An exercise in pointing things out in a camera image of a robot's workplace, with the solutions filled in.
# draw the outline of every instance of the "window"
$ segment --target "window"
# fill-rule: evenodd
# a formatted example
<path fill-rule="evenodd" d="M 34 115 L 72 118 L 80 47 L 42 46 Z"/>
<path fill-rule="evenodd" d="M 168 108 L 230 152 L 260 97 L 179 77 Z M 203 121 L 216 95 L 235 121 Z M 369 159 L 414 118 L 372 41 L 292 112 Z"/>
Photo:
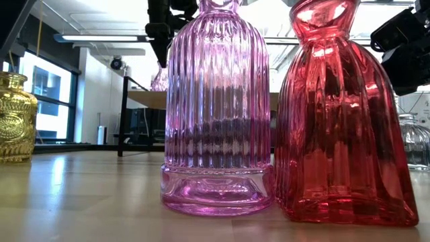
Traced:
<path fill-rule="evenodd" d="M 9 63 L 3 62 L 3 71 L 9 71 Z"/>
<path fill-rule="evenodd" d="M 38 138 L 72 140 L 75 104 L 72 102 L 73 75 L 34 54 L 26 52 L 20 59 L 19 73 L 28 81 L 24 91 L 38 99 L 36 129 Z"/>

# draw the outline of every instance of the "wooden table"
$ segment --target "wooden table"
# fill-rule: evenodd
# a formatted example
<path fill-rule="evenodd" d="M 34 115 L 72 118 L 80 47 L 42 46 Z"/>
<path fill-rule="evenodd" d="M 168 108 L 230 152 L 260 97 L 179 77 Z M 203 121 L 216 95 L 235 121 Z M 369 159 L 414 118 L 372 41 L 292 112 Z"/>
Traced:
<path fill-rule="evenodd" d="M 421 222 L 413 228 L 292 223 L 273 205 L 250 216 L 179 214 L 159 200 L 163 153 L 36 155 L 0 166 L 0 241 L 430 241 L 430 175 L 412 172 Z"/>
<path fill-rule="evenodd" d="M 278 93 L 270 93 L 270 110 L 277 110 Z M 128 91 L 128 97 L 148 108 L 166 109 L 165 91 Z"/>

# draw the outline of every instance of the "security camera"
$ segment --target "security camera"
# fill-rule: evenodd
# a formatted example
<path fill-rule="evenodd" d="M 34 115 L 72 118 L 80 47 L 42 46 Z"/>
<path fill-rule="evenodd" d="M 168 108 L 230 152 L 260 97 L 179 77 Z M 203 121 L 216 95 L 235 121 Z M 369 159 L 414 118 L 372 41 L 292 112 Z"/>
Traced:
<path fill-rule="evenodd" d="M 122 68 L 124 68 L 125 64 L 122 61 L 122 57 L 121 56 L 114 56 L 113 61 L 110 63 L 110 67 L 116 71 L 119 71 Z"/>

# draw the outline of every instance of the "gold glass jar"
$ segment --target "gold glass jar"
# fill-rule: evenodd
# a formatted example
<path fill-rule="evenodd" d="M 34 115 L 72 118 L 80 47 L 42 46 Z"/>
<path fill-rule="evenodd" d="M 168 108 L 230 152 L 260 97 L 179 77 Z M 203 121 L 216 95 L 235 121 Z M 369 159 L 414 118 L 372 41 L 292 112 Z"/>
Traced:
<path fill-rule="evenodd" d="M 0 72 L 0 164 L 32 159 L 38 100 L 24 92 L 25 81 L 23 75 Z"/>

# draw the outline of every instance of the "glass vase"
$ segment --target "glass vase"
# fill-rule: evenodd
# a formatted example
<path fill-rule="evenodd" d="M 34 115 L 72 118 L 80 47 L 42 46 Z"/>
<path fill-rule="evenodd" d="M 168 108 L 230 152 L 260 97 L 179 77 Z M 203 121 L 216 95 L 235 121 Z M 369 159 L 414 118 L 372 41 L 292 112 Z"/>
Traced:
<path fill-rule="evenodd" d="M 392 88 L 348 40 L 358 0 L 301 0 L 279 97 L 275 196 L 293 221 L 418 223 Z"/>
<path fill-rule="evenodd" d="M 404 151 L 412 171 L 430 171 L 430 132 L 419 126 L 417 114 L 400 114 L 400 130 L 402 132 Z"/>
<path fill-rule="evenodd" d="M 268 55 L 239 0 L 202 0 L 172 43 L 161 199 L 235 216 L 273 200 Z"/>
<path fill-rule="evenodd" d="M 0 71 L 0 164 L 32 160 L 38 100 L 24 92 L 25 81 L 23 75 Z"/>
<path fill-rule="evenodd" d="M 167 91 L 169 86 L 169 68 L 162 68 L 159 63 L 159 72 L 150 83 L 151 91 Z"/>

